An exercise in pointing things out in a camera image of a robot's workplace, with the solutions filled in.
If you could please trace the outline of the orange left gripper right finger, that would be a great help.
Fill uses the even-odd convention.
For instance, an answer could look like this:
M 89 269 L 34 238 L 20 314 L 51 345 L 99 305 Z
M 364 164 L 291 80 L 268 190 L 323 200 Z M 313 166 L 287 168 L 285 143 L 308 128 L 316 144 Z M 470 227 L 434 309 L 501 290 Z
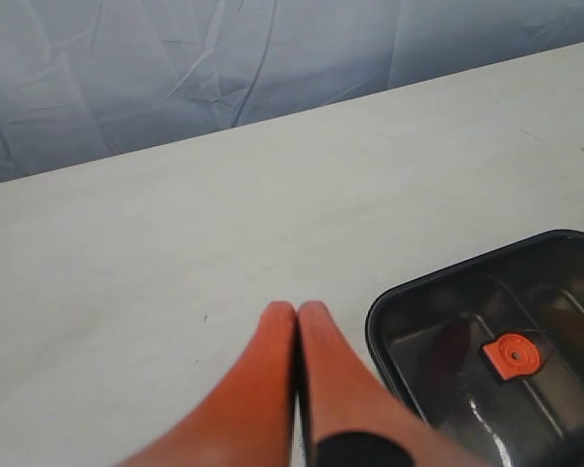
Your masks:
M 308 466 L 485 466 L 398 401 L 364 366 L 327 306 L 298 310 L 298 393 Z

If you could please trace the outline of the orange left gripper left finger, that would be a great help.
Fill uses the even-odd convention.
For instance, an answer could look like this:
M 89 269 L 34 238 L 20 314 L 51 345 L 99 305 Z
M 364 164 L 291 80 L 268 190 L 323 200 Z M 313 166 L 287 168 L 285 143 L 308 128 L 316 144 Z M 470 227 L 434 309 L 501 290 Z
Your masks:
M 287 466 L 295 410 L 297 315 L 272 302 L 205 398 L 123 466 Z

